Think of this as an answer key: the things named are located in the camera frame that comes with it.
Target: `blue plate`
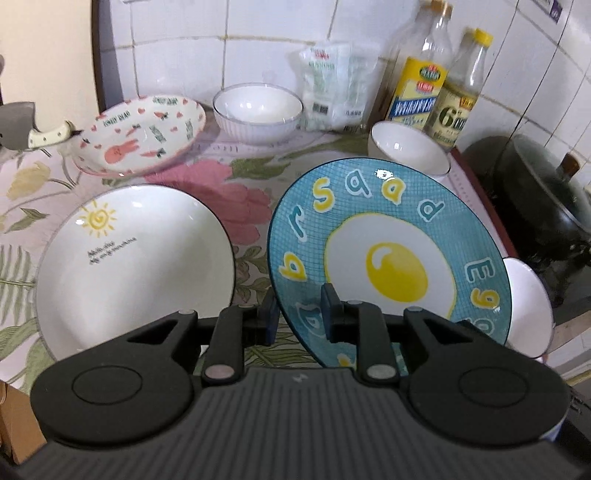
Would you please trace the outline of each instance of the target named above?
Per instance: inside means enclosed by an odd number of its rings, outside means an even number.
[[[325,282],[342,300],[391,314],[421,306],[507,339],[509,279],[490,234],[452,192],[397,163],[347,158],[299,178],[271,220],[268,261],[286,320],[326,367],[352,365],[356,355],[326,339]]]

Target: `wall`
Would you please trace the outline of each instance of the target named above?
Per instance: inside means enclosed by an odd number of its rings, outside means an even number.
[[[100,0],[108,105],[182,92],[206,104],[224,86],[271,82],[299,91],[297,53],[319,40],[372,41],[382,60],[417,0]],[[452,0],[455,49],[466,27],[494,35],[483,96],[458,146],[515,132],[558,158],[591,157],[591,1],[560,0],[553,22],[532,0]],[[591,181],[591,163],[579,176]]]

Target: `tablecloth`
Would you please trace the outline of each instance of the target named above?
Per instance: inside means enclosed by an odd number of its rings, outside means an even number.
[[[26,393],[39,373],[54,362],[38,331],[35,273],[51,237],[80,205],[126,184],[162,184],[194,196],[214,211],[230,237],[236,261],[233,302],[256,303],[270,286],[267,231],[281,195],[321,163],[367,155],[364,135],[298,132],[288,141],[265,147],[240,145],[220,132],[208,113],[206,130],[185,162],[145,177],[113,180],[78,170],[70,142],[48,148],[50,157],[43,151],[0,153],[0,380]],[[470,188],[464,185],[462,190]],[[462,191],[498,238],[478,196],[473,190],[469,193]],[[249,348],[245,362],[318,366],[283,319],[276,342]]]

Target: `knife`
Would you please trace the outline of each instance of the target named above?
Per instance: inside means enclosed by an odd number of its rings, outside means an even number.
[[[35,127],[35,103],[14,102],[0,106],[0,144],[9,150],[34,150],[71,137],[74,125],[65,121],[49,132]]]

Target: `cardboard box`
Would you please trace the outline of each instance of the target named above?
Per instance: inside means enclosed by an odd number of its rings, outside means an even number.
[[[46,443],[29,396],[4,382],[0,382],[0,437],[2,449],[17,465]]]

